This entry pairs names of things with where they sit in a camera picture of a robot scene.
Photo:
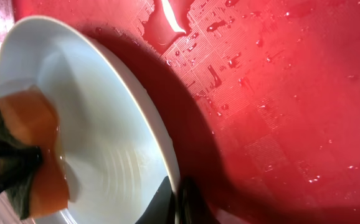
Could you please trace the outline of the orange and green sponge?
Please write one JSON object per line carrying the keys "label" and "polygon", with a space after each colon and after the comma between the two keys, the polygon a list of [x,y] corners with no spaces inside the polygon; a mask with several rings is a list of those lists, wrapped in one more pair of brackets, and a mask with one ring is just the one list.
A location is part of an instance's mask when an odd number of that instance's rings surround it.
{"label": "orange and green sponge", "polygon": [[21,220],[68,206],[58,143],[57,113],[38,88],[0,98],[0,194]]}

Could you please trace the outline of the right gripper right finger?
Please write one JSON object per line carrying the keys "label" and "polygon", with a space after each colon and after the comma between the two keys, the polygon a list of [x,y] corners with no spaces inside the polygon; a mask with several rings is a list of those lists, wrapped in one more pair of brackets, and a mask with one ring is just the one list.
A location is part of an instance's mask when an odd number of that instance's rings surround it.
{"label": "right gripper right finger", "polygon": [[182,180],[178,201],[181,224],[219,224],[190,177]]}

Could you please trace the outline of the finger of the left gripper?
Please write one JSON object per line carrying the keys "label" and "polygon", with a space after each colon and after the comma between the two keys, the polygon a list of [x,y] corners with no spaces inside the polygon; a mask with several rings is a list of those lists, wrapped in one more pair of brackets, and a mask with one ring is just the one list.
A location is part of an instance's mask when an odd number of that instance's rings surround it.
{"label": "finger of the left gripper", "polygon": [[16,139],[0,112],[0,193],[10,191],[15,206],[28,208],[31,182],[41,164],[40,147]]}

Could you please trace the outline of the red plastic serving tray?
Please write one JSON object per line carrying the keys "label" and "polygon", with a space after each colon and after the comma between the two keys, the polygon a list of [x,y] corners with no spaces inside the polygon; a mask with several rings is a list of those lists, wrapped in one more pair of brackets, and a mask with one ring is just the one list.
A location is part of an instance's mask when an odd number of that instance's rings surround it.
{"label": "red plastic serving tray", "polygon": [[97,39],[147,89],[221,223],[360,223],[360,0],[0,1]]}

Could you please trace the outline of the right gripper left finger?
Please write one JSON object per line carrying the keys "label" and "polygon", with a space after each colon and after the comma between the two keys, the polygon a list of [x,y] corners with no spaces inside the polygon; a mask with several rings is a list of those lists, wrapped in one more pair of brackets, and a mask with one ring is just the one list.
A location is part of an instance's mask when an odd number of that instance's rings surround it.
{"label": "right gripper left finger", "polygon": [[169,177],[158,187],[146,210],[135,224],[175,224],[176,201]]}

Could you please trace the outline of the light blue plate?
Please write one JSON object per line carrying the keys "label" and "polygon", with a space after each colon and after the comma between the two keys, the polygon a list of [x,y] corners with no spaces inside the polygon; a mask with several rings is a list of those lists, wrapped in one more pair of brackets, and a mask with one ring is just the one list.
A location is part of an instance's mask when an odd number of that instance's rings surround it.
{"label": "light blue plate", "polygon": [[166,176],[176,201],[172,140],[147,91],[114,53],[51,17],[21,19],[0,49],[0,97],[32,87],[58,113],[70,190],[66,209],[33,223],[136,223]]}

